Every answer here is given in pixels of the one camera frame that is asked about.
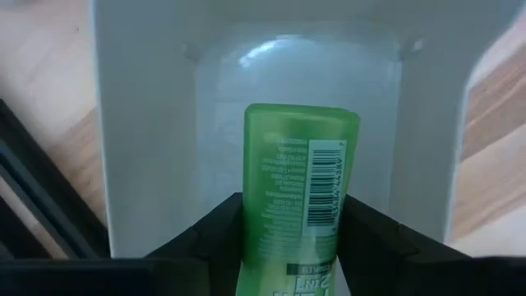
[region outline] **black frame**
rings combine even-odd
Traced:
[[[0,260],[17,258],[50,259],[51,256],[0,197]]]
[[[0,294],[234,296],[242,215],[236,193],[141,259],[0,261]],[[470,258],[349,196],[338,258],[354,296],[526,295],[526,259]]]
[[[110,257],[107,229],[1,99],[0,176],[69,258]]]

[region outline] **wooden surface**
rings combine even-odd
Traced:
[[[87,3],[0,7],[0,97],[105,223]],[[526,17],[474,71],[450,244],[526,256]],[[56,257],[63,252],[0,179],[3,196]]]

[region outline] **shampoo bottle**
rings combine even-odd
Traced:
[[[344,109],[245,112],[238,296],[333,296],[338,223],[360,119]]]

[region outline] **product label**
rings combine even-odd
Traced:
[[[282,289],[265,295],[331,296],[347,142],[269,141],[274,149],[266,150],[260,162],[265,197],[257,249],[268,268],[276,262],[283,271],[266,277],[266,284]]]
[[[275,153],[261,161],[261,172],[270,177],[270,184],[261,212],[265,231],[260,237],[259,251],[265,259],[287,260],[298,254],[300,243],[308,141],[280,138],[275,145]]]
[[[336,235],[346,141],[310,140],[303,235]]]

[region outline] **black bar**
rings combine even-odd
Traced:
[[[242,257],[241,193],[233,194],[192,227],[146,258],[174,259],[184,256],[193,257],[207,265],[206,287],[210,287],[211,292],[202,295],[236,294]]]
[[[104,225],[1,99],[0,176],[70,258],[110,256]]]
[[[214,295],[193,258],[0,261],[0,295]]]
[[[426,264],[435,266],[442,262],[470,258],[409,229],[350,196],[345,198],[340,221],[338,257],[347,285],[355,296],[435,295],[432,291],[423,294],[406,293],[409,291],[405,286],[406,281],[409,282],[408,286],[413,284],[412,279],[407,279],[407,276],[417,275],[418,272],[415,271],[425,269]],[[449,274],[452,277],[462,277],[454,268],[449,269]]]
[[[0,259],[50,258],[42,244],[0,197]]]

